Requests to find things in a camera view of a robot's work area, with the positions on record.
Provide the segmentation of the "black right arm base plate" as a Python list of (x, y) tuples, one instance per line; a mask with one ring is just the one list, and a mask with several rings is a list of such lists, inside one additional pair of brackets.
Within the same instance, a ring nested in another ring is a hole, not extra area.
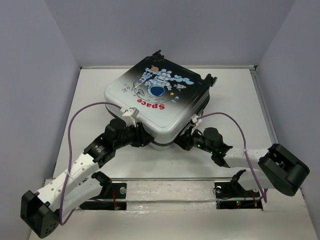
[(262, 197), (259, 192), (245, 190), (239, 183), (240, 177), (246, 170), (237, 172), (230, 181), (214, 183), (212, 193), (215, 195), (218, 210), (262, 210)]

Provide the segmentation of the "black hard-shell suitcase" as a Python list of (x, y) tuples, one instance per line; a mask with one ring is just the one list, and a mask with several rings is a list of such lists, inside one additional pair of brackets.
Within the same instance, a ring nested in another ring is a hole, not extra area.
[(109, 84), (104, 98), (107, 110), (122, 117), (117, 106), (136, 108), (136, 121), (153, 136), (155, 148), (167, 148), (199, 115), (210, 99), (210, 88), (217, 77), (180, 66), (156, 51)]

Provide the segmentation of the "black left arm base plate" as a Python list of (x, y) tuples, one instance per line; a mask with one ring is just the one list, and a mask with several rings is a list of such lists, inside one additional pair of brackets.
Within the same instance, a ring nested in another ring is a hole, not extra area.
[(86, 200), (78, 208), (91, 211), (125, 211), (127, 209), (127, 183), (114, 182), (110, 190), (104, 190), (99, 195)]

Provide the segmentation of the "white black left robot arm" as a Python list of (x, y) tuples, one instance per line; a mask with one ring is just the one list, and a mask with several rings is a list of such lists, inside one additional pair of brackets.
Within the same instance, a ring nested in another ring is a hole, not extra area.
[(37, 191), (28, 190), (22, 195), (21, 219), (39, 238), (46, 238), (77, 206), (110, 194), (112, 181), (100, 169), (118, 149), (145, 147), (153, 140), (142, 123), (126, 125), (122, 119), (112, 119), (64, 172)]

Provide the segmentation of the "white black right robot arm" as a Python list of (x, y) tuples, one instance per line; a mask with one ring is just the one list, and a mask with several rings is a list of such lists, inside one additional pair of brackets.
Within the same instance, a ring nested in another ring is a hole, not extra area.
[(235, 148), (225, 144), (213, 127), (204, 131), (190, 127), (174, 142), (185, 151), (195, 147), (208, 152), (219, 167), (240, 168), (230, 183), (235, 196), (251, 190), (276, 189), (292, 197), (310, 174), (309, 167), (279, 143), (262, 149)]

